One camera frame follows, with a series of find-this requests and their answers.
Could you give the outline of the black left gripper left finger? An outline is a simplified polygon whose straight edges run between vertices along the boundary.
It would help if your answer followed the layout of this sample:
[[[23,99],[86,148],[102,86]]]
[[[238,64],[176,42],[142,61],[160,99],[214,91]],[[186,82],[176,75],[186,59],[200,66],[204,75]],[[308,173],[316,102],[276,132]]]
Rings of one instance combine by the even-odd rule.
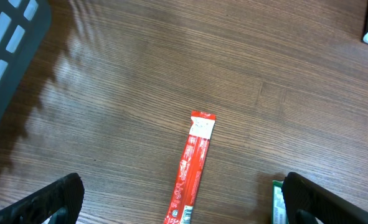
[[[0,210],[5,223],[75,223],[82,208],[85,189],[80,176],[71,173],[20,201]]]

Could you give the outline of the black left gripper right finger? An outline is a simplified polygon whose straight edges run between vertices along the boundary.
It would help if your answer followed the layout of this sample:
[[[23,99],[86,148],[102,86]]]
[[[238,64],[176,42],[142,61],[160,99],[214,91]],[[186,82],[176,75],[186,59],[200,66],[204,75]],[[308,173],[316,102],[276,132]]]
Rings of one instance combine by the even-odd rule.
[[[368,212],[296,172],[282,185],[289,224],[368,224]]]

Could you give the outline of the dark green gum pack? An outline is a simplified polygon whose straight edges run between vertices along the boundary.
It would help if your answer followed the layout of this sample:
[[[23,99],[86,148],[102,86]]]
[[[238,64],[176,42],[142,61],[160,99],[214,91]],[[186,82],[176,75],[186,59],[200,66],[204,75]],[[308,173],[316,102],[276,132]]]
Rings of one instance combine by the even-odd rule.
[[[289,224],[283,192],[281,190],[282,185],[283,181],[273,181],[272,224]]]

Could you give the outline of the red candy bar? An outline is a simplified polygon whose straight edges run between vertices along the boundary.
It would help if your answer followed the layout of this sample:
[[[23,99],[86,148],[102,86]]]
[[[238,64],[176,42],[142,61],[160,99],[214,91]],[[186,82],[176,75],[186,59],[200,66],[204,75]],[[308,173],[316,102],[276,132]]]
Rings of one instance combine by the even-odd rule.
[[[179,161],[164,224],[191,222],[215,120],[214,114],[200,111],[191,113],[191,127]]]

